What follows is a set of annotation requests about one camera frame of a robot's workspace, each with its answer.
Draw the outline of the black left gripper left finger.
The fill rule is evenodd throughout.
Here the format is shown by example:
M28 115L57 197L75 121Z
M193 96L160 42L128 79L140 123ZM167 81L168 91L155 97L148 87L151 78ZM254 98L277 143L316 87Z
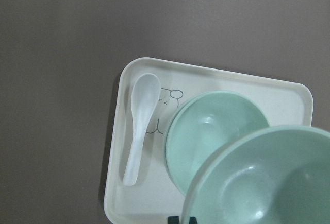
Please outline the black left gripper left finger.
M169 216L167 218L167 224L180 224L179 216Z

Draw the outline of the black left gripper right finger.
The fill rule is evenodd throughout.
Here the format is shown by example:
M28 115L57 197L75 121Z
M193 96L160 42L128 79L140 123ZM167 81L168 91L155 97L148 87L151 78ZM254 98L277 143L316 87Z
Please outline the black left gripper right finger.
M197 219L195 217L190 217L189 224L197 224Z

